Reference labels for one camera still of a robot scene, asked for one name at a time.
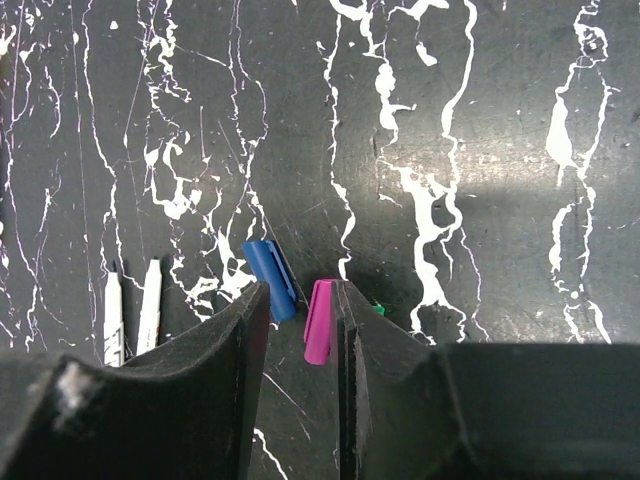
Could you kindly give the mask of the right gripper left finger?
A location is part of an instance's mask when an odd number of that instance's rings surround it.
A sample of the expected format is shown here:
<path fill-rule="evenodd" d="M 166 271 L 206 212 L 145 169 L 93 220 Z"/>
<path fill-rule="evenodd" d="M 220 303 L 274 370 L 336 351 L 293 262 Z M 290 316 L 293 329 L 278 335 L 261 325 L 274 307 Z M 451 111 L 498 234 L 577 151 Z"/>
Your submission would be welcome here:
<path fill-rule="evenodd" d="M 5 479 L 244 479 L 266 354 L 268 286 L 119 368 L 1 356 Z"/>

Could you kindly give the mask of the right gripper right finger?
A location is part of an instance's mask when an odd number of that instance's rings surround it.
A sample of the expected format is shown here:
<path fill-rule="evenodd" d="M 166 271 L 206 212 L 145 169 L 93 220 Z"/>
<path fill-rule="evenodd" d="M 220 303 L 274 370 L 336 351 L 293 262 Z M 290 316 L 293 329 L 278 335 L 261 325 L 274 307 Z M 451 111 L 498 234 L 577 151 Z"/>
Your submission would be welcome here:
<path fill-rule="evenodd" d="M 342 479 L 635 479 L 633 344 L 429 347 L 332 286 Z"/>

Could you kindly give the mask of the magenta pen cap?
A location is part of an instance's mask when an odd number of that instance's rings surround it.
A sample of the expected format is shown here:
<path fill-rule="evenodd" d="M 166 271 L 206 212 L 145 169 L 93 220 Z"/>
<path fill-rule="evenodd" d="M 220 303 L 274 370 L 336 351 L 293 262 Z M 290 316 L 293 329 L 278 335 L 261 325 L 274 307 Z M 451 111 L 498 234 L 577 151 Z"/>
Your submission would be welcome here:
<path fill-rule="evenodd" d="M 311 365 L 324 365 L 329 358 L 332 283 L 332 279 L 319 279 L 313 286 L 304 331 L 304 359 Z"/>

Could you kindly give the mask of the white pen blue tip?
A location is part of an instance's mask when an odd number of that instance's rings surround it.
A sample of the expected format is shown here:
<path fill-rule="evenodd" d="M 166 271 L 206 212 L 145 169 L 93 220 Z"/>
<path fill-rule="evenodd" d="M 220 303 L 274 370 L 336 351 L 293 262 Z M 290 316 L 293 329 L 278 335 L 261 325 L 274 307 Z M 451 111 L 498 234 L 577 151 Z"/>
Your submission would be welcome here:
<path fill-rule="evenodd" d="M 110 367 L 121 367 L 125 362 L 122 288 L 114 261 L 108 268 L 104 289 L 103 334 L 104 363 Z"/>

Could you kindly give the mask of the blue pen cap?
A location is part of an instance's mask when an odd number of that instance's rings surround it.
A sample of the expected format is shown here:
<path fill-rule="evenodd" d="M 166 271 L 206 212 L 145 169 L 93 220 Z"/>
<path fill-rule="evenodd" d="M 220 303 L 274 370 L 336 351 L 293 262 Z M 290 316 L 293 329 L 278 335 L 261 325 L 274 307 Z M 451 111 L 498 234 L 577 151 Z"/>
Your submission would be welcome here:
<path fill-rule="evenodd" d="M 276 242 L 247 241 L 242 244 L 242 250 L 254 276 L 269 285 L 273 321 L 280 324 L 293 319 L 297 292 Z"/>

